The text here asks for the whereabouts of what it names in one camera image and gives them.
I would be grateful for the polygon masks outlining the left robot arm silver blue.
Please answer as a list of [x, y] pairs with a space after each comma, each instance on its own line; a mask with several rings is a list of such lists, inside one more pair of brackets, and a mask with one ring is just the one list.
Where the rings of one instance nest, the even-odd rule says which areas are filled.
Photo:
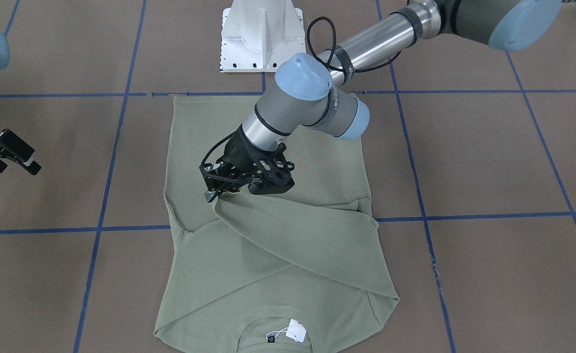
[[319, 55], [295, 53], [247, 118], [221, 140], [224, 153], [203, 159], [200, 173], [208, 202], [247, 186], [255, 195], [294, 187], [285, 140], [299, 126], [341, 139], [359, 138], [368, 107], [341, 90], [356, 74], [380, 69], [420, 40], [454, 34], [508, 53], [528, 48], [548, 31], [561, 0], [409, 0], [388, 18]]

